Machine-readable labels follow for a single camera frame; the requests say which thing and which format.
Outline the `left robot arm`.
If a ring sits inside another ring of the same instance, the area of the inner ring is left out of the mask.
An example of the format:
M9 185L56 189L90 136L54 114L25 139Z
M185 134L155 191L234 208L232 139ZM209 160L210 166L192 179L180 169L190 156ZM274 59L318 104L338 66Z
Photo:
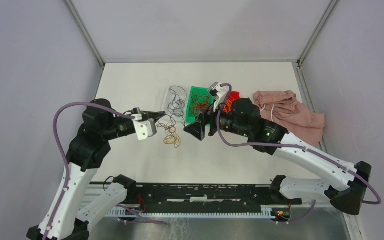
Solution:
M85 107L83 123L67 151L61 151L64 172L58 192L43 219L27 232L30 240L86 240L92 229L117 204L136 200L136 181L120 175L89 205L82 207L84 195L111 151L110 141L136 135L145 140L157 133L156 123L164 111L142 111L139 108L123 114L114 110L109 100L81 102Z

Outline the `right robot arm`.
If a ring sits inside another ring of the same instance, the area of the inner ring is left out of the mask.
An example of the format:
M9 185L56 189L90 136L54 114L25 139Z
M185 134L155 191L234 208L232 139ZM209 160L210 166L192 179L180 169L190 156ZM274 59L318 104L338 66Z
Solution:
M357 216L365 204L372 166L364 161L347 162L305 143L286 128L264 119L249 98L236 100L231 111L202 110L184 131L202 141L222 131L245 137L244 146L288 160L315 174L317 179L276 176L269 187L275 204L308 199L329 202L337 210Z

